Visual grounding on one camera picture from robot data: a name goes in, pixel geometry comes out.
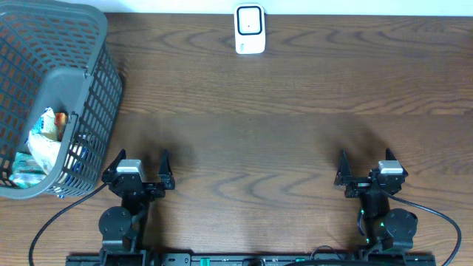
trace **white wall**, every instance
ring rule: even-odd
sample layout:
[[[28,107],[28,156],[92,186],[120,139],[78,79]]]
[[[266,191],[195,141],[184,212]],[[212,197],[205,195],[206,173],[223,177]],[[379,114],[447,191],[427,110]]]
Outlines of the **white wall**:
[[[62,0],[103,12],[230,14],[259,3],[267,14],[473,16],[473,0]]]

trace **white rectangular device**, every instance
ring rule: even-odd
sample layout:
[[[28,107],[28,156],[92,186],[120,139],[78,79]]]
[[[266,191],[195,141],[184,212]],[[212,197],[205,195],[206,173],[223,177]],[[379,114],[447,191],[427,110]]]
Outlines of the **white rectangular device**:
[[[265,50],[265,11],[259,4],[241,4],[235,8],[235,50],[239,54]]]

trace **wood grain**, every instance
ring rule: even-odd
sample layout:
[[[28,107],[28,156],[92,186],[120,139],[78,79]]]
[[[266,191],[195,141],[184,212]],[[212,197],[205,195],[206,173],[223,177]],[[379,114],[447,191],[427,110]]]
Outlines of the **wood grain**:
[[[392,147],[400,197],[458,222],[453,265],[473,261],[472,18],[268,16],[261,55],[234,52],[232,16],[108,14],[126,88],[106,164],[121,148],[155,180],[169,149],[177,189],[150,210],[158,250],[311,252],[363,239],[358,200],[333,187],[339,149],[366,174]],[[38,229],[76,199],[0,199],[0,265],[25,265]],[[53,223],[37,265],[101,247],[102,191]],[[392,207],[401,207],[393,203]],[[440,264],[455,230],[419,218],[416,251]]]

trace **gray plastic basket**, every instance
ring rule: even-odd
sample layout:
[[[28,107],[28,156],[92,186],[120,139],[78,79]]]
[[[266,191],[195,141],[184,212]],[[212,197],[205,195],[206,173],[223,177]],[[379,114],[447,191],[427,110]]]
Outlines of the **gray plastic basket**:
[[[58,1],[0,1],[0,196],[80,196],[100,177],[122,85],[105,45],[102,12]],[[31,188],[8,177],[46,107],[68,124],[50,174]]]

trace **wooden table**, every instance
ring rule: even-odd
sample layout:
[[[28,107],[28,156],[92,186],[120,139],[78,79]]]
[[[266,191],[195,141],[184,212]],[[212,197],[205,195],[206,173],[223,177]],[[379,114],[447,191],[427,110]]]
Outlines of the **wooden table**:
[[[156,180],[171,151],[176,190],[150,210],[158,250],[353,249],[359,202],[334,188],[346,149],[367,174],[391,147],[410,173],[398,195],[463,230],[454,265],[473,261],[473,19],[267,16],[261,55],[234,51],[233,16],[109,14],[108,44],[126,77],[106,165],[121,148]],[[26,265],[38,229],[76,198],[1,199],[0,265]],[[37,265],[101,247],[104,190],[54,222]],[[416,251],[440,265],[454,228],[418,215]]]

